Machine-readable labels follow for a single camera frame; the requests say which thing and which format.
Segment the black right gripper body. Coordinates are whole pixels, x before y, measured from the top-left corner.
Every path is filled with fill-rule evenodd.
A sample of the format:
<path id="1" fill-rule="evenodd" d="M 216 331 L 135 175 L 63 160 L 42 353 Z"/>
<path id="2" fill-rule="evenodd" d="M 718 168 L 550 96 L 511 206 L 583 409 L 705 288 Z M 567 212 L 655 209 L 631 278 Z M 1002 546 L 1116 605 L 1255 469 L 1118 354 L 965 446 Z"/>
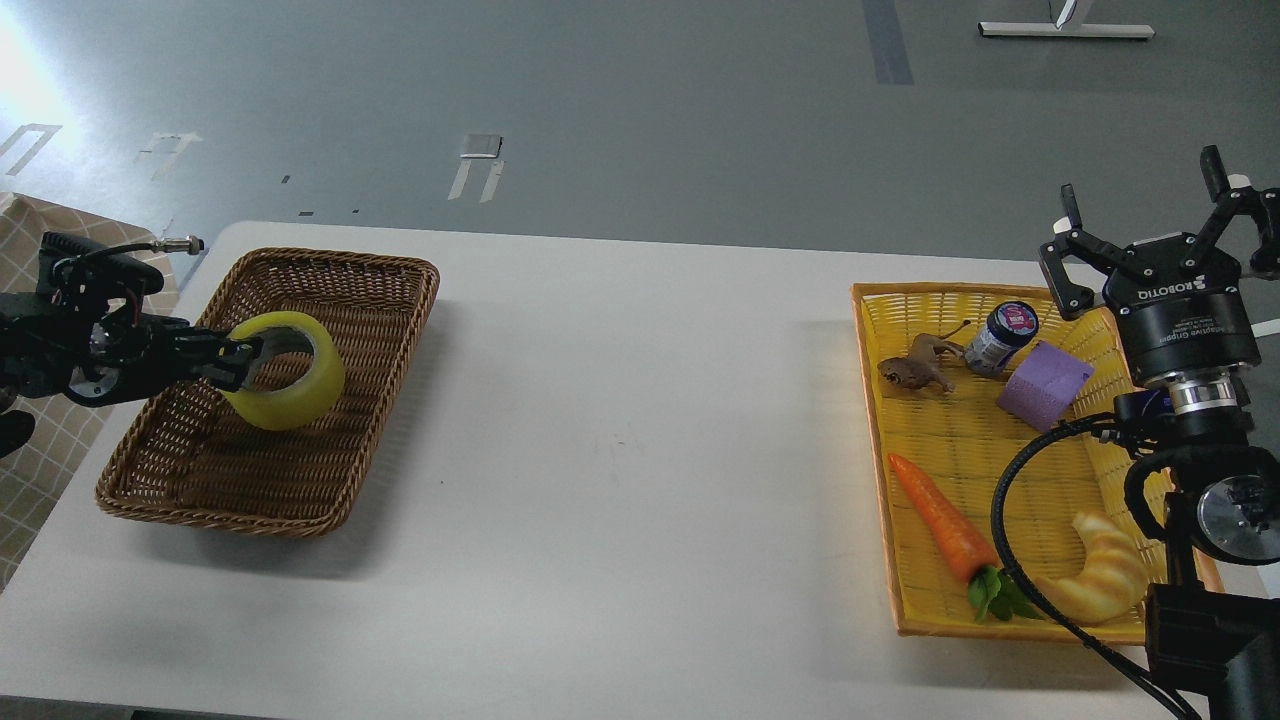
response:
<path id="1" fill-rule="evenodd" d="M 1240 296 L 1240 263 L 1211 249 L 1188 265 L 1189 238 L 1175 233 L 1128 245 L 1138 275 L 1115 270 L 1103 284 L 1134 386 L 1155 388 L 1172 375 L 1261 364 Z"/>

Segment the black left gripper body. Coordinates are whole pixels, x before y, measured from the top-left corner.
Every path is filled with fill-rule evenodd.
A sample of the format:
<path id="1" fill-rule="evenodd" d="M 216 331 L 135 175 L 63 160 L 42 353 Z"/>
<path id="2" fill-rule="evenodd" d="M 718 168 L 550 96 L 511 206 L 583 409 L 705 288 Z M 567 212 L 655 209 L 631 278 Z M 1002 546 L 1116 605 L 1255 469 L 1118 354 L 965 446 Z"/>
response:
<path id="1" fill-rule="evenodd" d="M 123 320 L 101 322 L 91 336 L 86 379 L 147 386 L 152 391 L 166 388 L 183 378 L 177 338 L 189 329 L 189 322 L 163 315 L 142 315 L 131 325 Z"/>

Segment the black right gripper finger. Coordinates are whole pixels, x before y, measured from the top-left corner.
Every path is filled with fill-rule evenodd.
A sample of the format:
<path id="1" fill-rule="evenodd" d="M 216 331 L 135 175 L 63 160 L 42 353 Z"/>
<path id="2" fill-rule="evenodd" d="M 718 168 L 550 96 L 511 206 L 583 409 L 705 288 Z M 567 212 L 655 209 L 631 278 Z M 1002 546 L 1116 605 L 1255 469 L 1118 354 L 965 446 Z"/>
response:
<path id="1" fill-rule="evenodd" d="M 1199 168 L 1213 210 L 1192 240 L 1179 261 L 1183 269 L 1198 269 L 1207 263 L 1221 234 L 1238 217 L 1253 220 L 1258 247 L 1252 254 L 1251 275 L 1265 281 L 1279 277 L 1279 188 L 1257 190 L 1245 176 L 1226 173 L 1219 147 L 1204 146 Z"/>
<path id="2" fill-rule="evenodd" d="M 1135 254 L 1083 229 L 1082 214 L 1073 184 L 1060 187 L 1062 215 L 1053 223 L 1053 238 L 1041 245 L 1038 264 L 1059 315 L 1073 322 L 1096 306 L 1097 292 L 1073 281 L 1065 260 L 1075 258 L 1102 275 L 1120 277 L 1142 284 L 1157 279 L 1155 265 Z"/>

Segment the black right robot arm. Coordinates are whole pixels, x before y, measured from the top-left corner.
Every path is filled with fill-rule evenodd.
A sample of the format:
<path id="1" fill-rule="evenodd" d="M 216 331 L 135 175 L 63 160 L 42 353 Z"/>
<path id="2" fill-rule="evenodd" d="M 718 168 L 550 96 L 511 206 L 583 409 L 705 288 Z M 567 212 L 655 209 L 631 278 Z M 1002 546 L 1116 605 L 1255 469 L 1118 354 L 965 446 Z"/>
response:
<path id="1" fill-rule="evenodd" d="M 991 530 L 1025 597 L 1174 717 L 1196 717 L 1187 701 L 1196 693 L 1212 719 L 1275 719 L 1277 601 L 1207 589 L 1193 555 L 1243 566 L 1277 561 L 1277 460 L 1248 441 L 1254 423 L 1242 375 L 1261 355 L 1240 292 L 1245 273 L 1217 246 L 1233 219 L 1248 217 L 1260 241 L 1248 275 L 1275 281 L 1277 191 L 1229 173 L 1213 145 L 1199 168 L 1213 202 L 1202 228 L 1126 247 L 1085 231 L 1074 188 L 1061 188 L 1064 215 L 1039 249 L 1044 283 L 1068 322 L 1110 310 L 1134 389 L 1112 411 L 1065 421 L 1020 450 L 996 483 Z M 1018 473 L 1039 451 L 1083 434 L 1129 454 L 1129 515 L 1165 547 L 1167 580 L 1146 592 L 1147 667 L 1068 619 L 1009 543 L 1005 502 Z"/>

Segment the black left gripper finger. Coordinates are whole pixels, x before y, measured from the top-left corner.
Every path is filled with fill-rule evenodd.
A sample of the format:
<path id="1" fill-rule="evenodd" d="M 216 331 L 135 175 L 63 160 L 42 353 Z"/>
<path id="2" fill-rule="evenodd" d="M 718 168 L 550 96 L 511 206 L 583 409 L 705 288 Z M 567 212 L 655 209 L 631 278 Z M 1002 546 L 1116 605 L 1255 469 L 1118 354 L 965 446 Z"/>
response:
<path id="1" fill-rule="evenodd" d="M 262 357 L 265 341 L 233 340 L 229 331 L 187 328 L 178 334 L 178 361 L 183 380 L 206 380 L 215 389 L 244 389 Z"/>

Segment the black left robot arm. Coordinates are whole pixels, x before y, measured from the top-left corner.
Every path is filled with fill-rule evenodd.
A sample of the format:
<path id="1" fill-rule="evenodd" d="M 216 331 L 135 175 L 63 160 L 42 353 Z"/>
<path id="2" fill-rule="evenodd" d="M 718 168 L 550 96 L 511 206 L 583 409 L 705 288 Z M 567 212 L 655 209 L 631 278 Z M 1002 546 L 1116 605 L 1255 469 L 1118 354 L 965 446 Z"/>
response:
<path id="1" fill-rule="evenodd" d="M 140 252 L 198 255 L 204 249 L 193 236 L 106 246 L 44 233 L 36 288 L 5 292 L 1 301 L 4 455 L 35 433 L 35 415 L 17 409 L 18 398 L 60 395 L 82 407 L 106 407 L 186 382 L 230 392 L 250 383 L 265 357 L 261 340 L 233 340 L 228 331 L 143 309 L 165 279 Z"/>

